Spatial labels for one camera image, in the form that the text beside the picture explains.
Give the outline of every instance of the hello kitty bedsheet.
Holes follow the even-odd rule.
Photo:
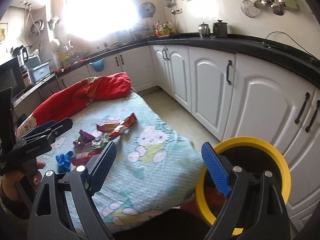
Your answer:
[[[131,113],[138,121],[114,141],[116,160],[102,190],[93,197],[111,233],[133,228],[179,206],[193,192],[204,163],[190,141],[173,131],[139,95],[131,92],[126,98],[94,102],[71,117],[73,128],[56,140],[52,151],[40,157],[47,164],[45,171],[57,171],[56,155],[70,150],[75,154],[93,151],[89,145],[73,146],[80,129],[94,133],[96,123],[121,121]],[[75,228],[82,232],[71,194],[67,200]]]

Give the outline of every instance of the window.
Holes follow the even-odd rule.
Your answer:
[[[131,28],[138,20],[132,0],[67,0],[69,33],[96,40]]]

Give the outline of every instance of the black countertop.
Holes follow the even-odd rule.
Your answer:
[[[151,36],[143,41],[131,43],[119,49],[93,54],[87,60],[69,67],[63,73],[57,73],[57,76],[61,77],[70,71],[105,57],[148,45],[185,45],[233,54],[245,54],[283,67],[320,89],[320,61],[317,58],[289,45],[237,34],[229,34],[228,38],[201,38],[198,33],[183,33],[161,39]]]

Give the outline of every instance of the cabinet door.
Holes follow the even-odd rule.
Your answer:
[[[320,111],[316,112],[318,106],[320,91],[316,90],[301,129],[284,153],[292,181],[287,210],[299,230],[307,222],[320,199]],[[306,132],[313,116],[314,122],[309,132]]]
[[[189,47],[192,114],[218,140],[222,140],[231,103],[236,56],[233,54]],[[229,60],[229,80],[227,65]]]
[[[129,76],[132,87],[137,91],[154,86],[154,69],[149,46],[130,49],[119,53],[122,69]]]
[[[284,153],[301,127],[301,121],[296,124],[295,119],[305,95],[308,92],[312,98],[314,91],[314,86],[283,68],[237,55],[235,90],[224,139],[252,136]]]
[[[187,46],[166,46],[173,97],[191,112],[191,81]]]
[[[82,66],[60,77],[59,81],[63,88],[67,88],[88,77],[90,74],[87,66]]]
[[[171,95],[170,74],[165,58],[164,46],[151,46],[152,60],[156,74],[156,83]]]
[[[118,54],[105,57],[103,59],[104,69],[96,72],[91,64],[88,65],[88,71],[92,77],[110,76],[115,73],[123,72]]]

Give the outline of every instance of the red blanket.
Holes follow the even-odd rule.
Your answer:
[[[85,109],[90,103],[126,97],[131,82],[126,73],[84,79],[48,98],[18,128],[17,137],[50,120],[59,122]]]

